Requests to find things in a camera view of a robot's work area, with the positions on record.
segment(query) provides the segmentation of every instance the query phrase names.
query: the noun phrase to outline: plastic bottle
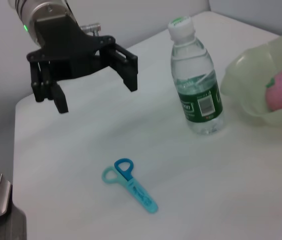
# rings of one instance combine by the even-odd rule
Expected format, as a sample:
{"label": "plastic bottle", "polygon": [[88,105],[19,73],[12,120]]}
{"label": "plastic bottle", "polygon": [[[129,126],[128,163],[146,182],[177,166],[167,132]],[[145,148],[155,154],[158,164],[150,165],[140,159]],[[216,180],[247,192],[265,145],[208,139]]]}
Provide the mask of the plastic bottle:
{"label": "plastic bottle", "polygon": [[210,54],[190,17],[173,20],[168,30],[174,41],[171,73],[188,124],[200,135],[215,133],[224,126],[224,114]]}

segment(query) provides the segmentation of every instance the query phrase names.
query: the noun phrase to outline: translucent green bowl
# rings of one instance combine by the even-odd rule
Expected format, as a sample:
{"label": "translucent green bowl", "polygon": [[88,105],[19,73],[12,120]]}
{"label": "translucent green bowl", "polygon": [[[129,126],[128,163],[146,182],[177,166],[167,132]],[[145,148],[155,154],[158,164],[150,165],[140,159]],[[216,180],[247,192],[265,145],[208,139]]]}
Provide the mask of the translucent green bowl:
{"label": "translucent green bowl", "polygon": [[282,37],[249,49],[226,69],[220,91],[239,102],[251,116],[282,127],[282,109],[270,111],[267,107],[266,85],[282,71]]}

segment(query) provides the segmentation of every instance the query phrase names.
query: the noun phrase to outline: scissors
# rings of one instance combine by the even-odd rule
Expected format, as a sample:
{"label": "scissors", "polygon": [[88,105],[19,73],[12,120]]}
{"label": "scissors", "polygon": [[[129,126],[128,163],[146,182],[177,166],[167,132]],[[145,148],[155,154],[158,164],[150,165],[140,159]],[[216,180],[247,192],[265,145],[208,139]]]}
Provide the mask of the scissors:
{"label": "scissors", "polygon": [[[122,163],[129,163],[127,170],[122,170],[119,165]],[[107,167],[102,173],[102,180],[107,184],[120,184],[125,187],[128,192],[151,214],[158,210],[158,205],[141,186],[140,183],[131,175],[134,168],[133,162],[128,158],[119,159],[113,166]],[[113,171],[116,174],[115,178],[108,179],[107,174]]]}

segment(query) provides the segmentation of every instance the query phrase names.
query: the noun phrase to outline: white table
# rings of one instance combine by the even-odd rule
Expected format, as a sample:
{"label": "white table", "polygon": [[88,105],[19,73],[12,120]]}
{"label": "white table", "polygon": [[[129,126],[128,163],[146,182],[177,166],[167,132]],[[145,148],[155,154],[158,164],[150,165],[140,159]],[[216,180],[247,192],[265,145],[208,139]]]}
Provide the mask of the white table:
{"label": "white table", "polygon": [[[277,36],[227,17],[194,17],[218,80],[241,52]],[[13,202],[28,240],[282,240],[282,129],[244,118],[223,97],[227,127],[199,137],[187,124],[163,31],[129,50],[138,91],[107,68],[61,82],[69,113],[34,96],[16,106]],[[102,171],[120,158],[156,200],[147,213]]]}

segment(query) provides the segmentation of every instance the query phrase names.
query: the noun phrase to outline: water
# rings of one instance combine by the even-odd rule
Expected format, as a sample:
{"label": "water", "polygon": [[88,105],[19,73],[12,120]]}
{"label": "water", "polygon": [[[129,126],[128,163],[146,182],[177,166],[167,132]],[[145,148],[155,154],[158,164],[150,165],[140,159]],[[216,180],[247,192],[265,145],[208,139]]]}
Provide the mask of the water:
{"label": "water", "polygon": [[194,34],[174,43],[171,72],[191,129],[201,135],[222,129],[224,113],[214,65]]}

